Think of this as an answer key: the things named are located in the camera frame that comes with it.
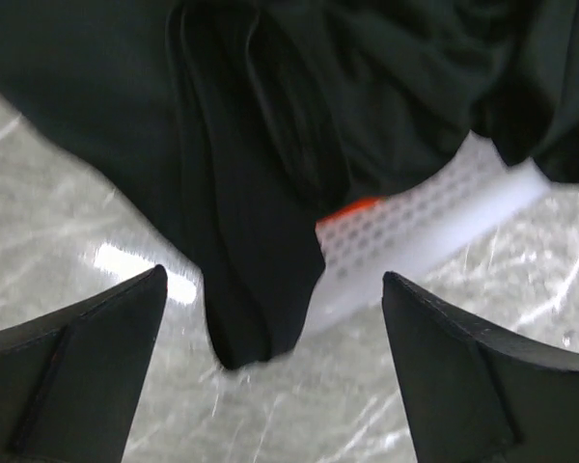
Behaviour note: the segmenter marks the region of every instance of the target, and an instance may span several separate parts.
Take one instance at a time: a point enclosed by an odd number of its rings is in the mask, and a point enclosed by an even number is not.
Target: black cloth
[[[0,93],[202,269],[239,368],[297,342],[316,221],[470,130],[579,182],[579,0],[0,0]]]

